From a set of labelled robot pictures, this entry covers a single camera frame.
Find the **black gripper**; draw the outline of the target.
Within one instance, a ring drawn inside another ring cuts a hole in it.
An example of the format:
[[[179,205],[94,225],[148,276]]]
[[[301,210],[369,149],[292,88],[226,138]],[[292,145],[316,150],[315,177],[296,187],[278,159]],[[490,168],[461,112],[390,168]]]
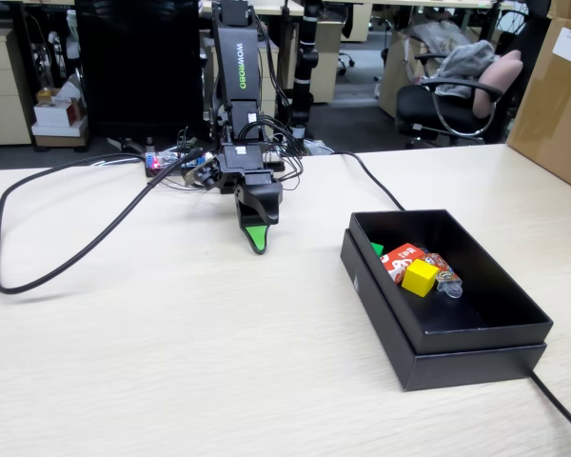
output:
[[[264,162],[266,144],[224,145],[218,154],[220,190],[235,189],[239,227],[252,250],[266,252],[268,226],[279,222],[283,186],[272,183],[272,170]]]

